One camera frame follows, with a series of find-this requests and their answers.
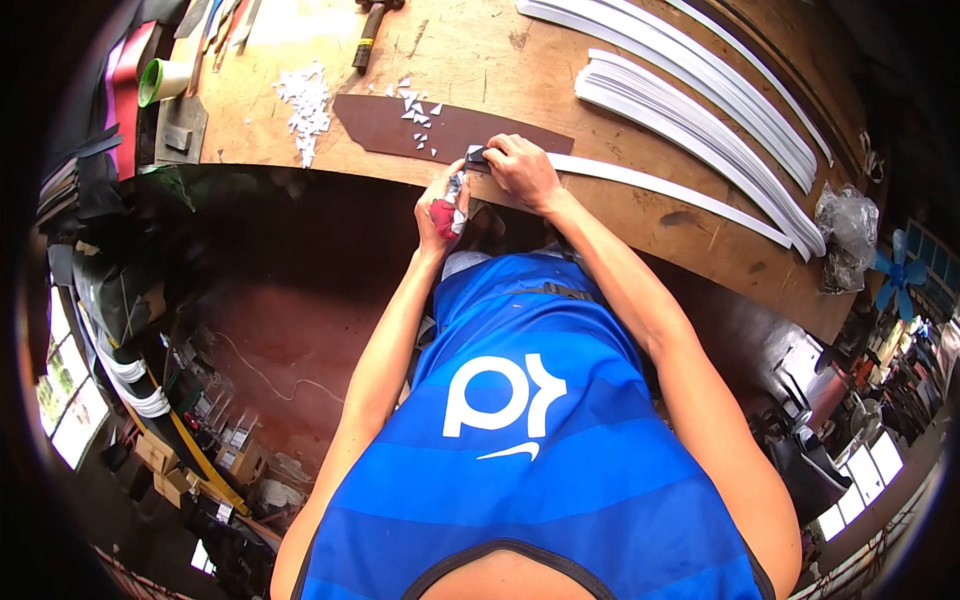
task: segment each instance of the wooden table surface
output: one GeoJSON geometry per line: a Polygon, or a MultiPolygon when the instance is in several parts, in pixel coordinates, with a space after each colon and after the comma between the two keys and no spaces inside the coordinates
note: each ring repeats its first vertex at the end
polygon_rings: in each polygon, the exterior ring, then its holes
{"type": "MultiPolygon", "coordinates": [[[[587,62],[588,48],[596,47],[628,56],[720,117],[766,160],[808,214],[812,215],[825,180],[834,187],[847,181],[839,165],[828,168],[779,94],[725,42],[660,0],[634,2],[725,57],[766,94],[818,157],[811,194],[805,196],[755,140],[685,84],[596,38],[523,16],[513,0],[407,0],[403,9],[384,16],[365,77],[350,66],[366,20],[352,0],[262,0],[243,56],[229,48],[218,73],[212,72],[212,55],[204,58],[199,96],[209,121],[201,162],[300,167],[300,153],[287,126],[292,108],[279,100],[271,84],[278,81],[280,69],[302,68],[316,58],[325,66],[331,95],[382,95],[387,84],[411,77],[412,89],[426,90],[430,101],[500,114],[569,135],[576,140],[576,156],[674,181],[769,223],[739,190],[685,150],[575,98],[574,79],[587,62]],[[368,90],[369,84],[374,84],[374,92],[368,90]]],[[[172,60],[192,62],[201,28],[177,41],[172,60]]],[[[367,153],[350,140],[332,111],[331,116],[329,132],[317,139],[313,169],[414,185],[426,185],[440,169],[427,160],[367,153]]],[[[796,251],[646,190],[581,176],[564,176],[563,182],[633,248],[743,294],[825,342],[833,341],[852,305],[853,295],[817,294],[822,260],[804,264],[796,251]]],[[[489,176],[477,176],[473,195],[516,205],[489,176]]]]}

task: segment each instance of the nike swoosh logo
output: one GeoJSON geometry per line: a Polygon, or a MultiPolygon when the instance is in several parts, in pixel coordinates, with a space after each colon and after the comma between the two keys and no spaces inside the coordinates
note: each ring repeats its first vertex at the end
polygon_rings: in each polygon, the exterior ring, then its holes
{"type": "Polygon", "coordinates": [[[507,448],[506,450],[500,450],[499,452],[478,456],[477,460],[479,461],[485,458],[494,458],[497,456],[510,456],[511,454],[520,454],[522,452],[530,452],[530,462],[532,463],[534,462],[534,459],[537,458],[537,454],[540,453],[540,445],[536,442],[524,442],[523,444],[517,444],[512,448],[507,448]]]}

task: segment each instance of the hammer handle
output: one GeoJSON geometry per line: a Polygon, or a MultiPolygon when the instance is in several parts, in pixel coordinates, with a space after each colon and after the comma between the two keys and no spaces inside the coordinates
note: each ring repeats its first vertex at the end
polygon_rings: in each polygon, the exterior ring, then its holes
{"type": "Polygon", "coordinates": [[[380,21],[383,20],[385,10],[382,2],[376,2],[370,8],[370,14],[367,15],[367,25],[363,28],[360,43],[357,44],[357,53],[353,55],[353,66],[359,69],[361,74],[367,71],[373,41],[376,39],[377,30],[380,29],[380,21]]]}

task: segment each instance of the person's left hand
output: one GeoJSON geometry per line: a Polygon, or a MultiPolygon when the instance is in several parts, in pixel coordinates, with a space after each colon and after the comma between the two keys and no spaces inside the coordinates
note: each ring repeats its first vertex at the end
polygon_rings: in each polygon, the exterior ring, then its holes
{"type": "MultiPolygon", "coordinates": [[[[464,166],[464,160],[461,158],[450,166],[446,167],[436,179],[423,191],[423,195],[417,200],[417,206],[414,208],[414,216],[417,217],[417,229],[420,230],[420,254],[427,258],[440,259],[446,256],[460,236],[452,240],[444,240],[437,232],[437,228],[430,219],[430,205],[434,200],[443,198],[446,193],[446,185],[450,176],[459,171],[464,166]]],[[[464,184],[460,188],[460,195],[457,196],[457,208],[467,215],[470,202],[470,177],[464,177],[464,184]]]]}

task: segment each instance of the person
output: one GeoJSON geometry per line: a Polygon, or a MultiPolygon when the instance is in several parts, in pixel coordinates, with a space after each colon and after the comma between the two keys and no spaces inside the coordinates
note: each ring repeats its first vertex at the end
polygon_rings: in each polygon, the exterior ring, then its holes
{"type": "Polygon", "coordinates": [[[488,146],[496,181],[592,279],[551,252],[447,258],[455,240],[428,209],[463,163],[437,177],[272,597],[785,598],[801,566],[793,505],[683,310],[542,149],[488,146]],[[444,260],[438,334],[397,409],[444,260]]]}

